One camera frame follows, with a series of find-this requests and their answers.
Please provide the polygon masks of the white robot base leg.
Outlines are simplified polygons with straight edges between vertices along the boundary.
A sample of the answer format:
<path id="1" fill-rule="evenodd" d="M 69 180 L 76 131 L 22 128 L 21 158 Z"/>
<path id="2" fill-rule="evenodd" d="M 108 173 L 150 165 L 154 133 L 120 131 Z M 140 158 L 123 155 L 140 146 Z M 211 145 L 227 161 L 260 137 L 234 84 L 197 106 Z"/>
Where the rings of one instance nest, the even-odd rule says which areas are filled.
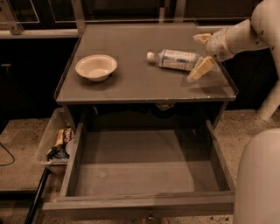
<path id="1" fill-rule="evenodd" d="M 257 114 L 262 120 L 268 121 L 276 112 L 279 106 L 280 106 L 280 80 L 278 80 L 275 86 L 271 89 L 269 95 L 262 103 L 262 106 L 257 110 Z"/>

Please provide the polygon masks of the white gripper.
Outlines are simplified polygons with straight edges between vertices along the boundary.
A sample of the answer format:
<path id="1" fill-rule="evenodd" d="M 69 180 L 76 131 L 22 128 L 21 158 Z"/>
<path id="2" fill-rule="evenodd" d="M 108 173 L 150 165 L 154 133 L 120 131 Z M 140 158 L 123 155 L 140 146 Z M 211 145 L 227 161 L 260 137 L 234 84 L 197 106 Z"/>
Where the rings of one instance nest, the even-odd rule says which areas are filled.
<path id="1" fill-rule="evenodd" d="M 211 33 L 196 34 L 193 39 L 206 45 L 206 52 L 209 56 L 200 57 L 195 64 L 195 67 L 187 76 L 188 82 L 195 82 L 203 75 L 208 73 L 215 65 L 215 61 L 222 62 L 234 57 L 234 54 L 229 50 L 226 40 L 226 29 Z"/>

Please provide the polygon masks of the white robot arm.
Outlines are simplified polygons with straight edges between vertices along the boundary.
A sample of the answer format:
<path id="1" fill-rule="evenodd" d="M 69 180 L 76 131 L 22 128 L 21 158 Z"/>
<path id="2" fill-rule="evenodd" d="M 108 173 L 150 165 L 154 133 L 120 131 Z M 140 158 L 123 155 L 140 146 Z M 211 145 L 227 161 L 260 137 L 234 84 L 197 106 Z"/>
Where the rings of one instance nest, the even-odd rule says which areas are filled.
<path id="1" fill-rule="evenodd" d="M 199 59 L 187 80 L 198 80 L 214 62 L 237 53 L 268 48 L 280 73 L 280 0 L 262 0 L 250 19 L 213 34 L 198 34 L 207 56 Z M 233 224 L 280 224 L 280 129 L 254 136 L 241 155 L 236 181 Z"/>

